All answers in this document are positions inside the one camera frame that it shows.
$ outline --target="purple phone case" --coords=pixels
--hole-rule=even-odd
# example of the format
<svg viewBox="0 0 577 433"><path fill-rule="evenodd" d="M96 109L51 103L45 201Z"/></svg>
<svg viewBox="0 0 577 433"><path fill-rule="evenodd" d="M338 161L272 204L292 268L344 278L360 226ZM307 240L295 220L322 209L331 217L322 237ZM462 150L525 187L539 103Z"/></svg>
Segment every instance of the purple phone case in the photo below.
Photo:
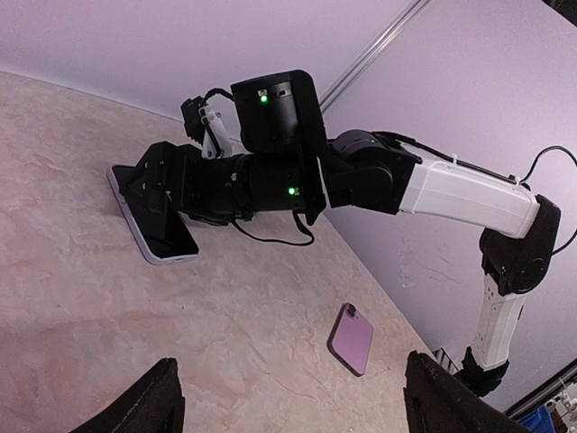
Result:
<svg viewBox="0 0 577 433"><path fill-rule="evenodd" d="M367 369L371 350L372 325L358 310L352 318L346 303L334 323L333 332L328 339L328 350L351 373L362 376Z"/></svg>

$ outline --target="wooden table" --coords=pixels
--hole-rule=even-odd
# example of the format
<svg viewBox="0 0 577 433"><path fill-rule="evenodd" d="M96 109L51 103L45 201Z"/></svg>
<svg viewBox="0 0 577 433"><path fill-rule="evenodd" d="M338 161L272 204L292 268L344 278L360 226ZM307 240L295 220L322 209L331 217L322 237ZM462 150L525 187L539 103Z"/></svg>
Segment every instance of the wooden table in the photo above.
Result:
<svg viewBox="0 0 577 433"><path fill-rule="evenodd" d="M407 431L426 347L323 217L308 248L193 225L194 262L143 260L105 171L161 140L182 124L0 74L0 431L69 431L165 356L189 432ZM300 238L288 213L251 230ZM362 378L326 349L346 301L375 327Z"/></svg>

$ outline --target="metal frame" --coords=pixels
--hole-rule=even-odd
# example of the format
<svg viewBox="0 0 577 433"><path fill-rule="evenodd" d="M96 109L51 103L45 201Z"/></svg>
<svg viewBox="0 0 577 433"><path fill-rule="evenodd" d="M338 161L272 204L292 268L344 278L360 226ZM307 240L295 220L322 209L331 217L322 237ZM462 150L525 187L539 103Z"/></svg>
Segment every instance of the metal frame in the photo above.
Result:
<svg viewBox="0 0 577 433"><path fill-rule="evenodd" d="M321 96L321 112L325 114L339 96L379 57L379 54L401 33L401 31L431 3L431 0L414 0L389 24L373 42L357 57Z"/></svg>

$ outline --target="white wall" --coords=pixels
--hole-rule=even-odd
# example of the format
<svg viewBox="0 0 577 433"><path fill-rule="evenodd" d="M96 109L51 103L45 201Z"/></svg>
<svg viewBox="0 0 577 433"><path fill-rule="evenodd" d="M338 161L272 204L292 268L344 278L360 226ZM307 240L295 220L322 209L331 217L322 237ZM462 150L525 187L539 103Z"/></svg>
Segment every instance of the white wall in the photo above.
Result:
<svg viewBox="0 0 577 433"><path fill-rule="evenodd" d="M0 69L180 119L187 97L281 70L306 69L323 93L410 3L4 1Z"/></svg>
<svg viewBox="0 0 577 433"><path fill-rule="evenodd" d="M577 29L539 1L434 0L327 114L330 135L389 130L504 174L524 175L543 147L577 152ZM529 182L577 226L577 170L542 159ZM329 217L433 349L454 361L481 307L481 230L432 216L354 208ZM577 243L527 301L504 384L505 409L577 357Z"/></svg>

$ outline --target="light wood surface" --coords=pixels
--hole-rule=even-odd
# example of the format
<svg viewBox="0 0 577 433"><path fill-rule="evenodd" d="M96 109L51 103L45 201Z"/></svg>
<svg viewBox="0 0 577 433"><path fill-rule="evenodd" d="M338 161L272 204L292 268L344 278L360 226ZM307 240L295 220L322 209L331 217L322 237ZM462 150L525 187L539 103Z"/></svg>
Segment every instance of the light wood surface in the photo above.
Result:
<svg viewBox="0 0 577 433"><path fill-rule="evenodd" d="M193 225L194 262L143 260L105 171L162 140L181 123L0 73L0 431L69 431L173 356L187 432L406 432L426 348L323 217L308 248ZM299 239L284 213L250 227ZM326 349L346 301L375 328L362 378Z"/></svg>

